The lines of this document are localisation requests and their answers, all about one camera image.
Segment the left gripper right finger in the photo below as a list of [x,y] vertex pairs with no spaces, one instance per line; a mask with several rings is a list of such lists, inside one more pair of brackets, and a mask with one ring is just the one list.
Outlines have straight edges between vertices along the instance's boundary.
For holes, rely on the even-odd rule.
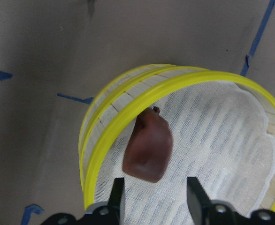
[[187,177],[187,206],[195,225],[205,225],[210,199],[197,177]]

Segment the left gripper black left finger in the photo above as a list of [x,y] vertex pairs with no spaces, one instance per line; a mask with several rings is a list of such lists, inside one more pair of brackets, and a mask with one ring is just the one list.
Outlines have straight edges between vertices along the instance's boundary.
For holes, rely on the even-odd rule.
[[114,225],[123,225],[125,213],[125,180],[115,178],[108,200],[110,215]]

